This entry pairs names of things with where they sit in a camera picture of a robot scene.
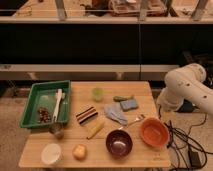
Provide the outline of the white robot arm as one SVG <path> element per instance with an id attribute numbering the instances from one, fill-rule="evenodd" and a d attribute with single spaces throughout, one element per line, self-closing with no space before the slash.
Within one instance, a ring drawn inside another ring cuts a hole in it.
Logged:
<path id="1" fill-rule="evenodd" d="M 213 116 L 213 90 L 205 86 L 205 68 L 197 63 L 169 71 L 157 98 L 157 104 L 165 111 L 177 111 L 184 100 L 195 104 L 202 112 Z"/>

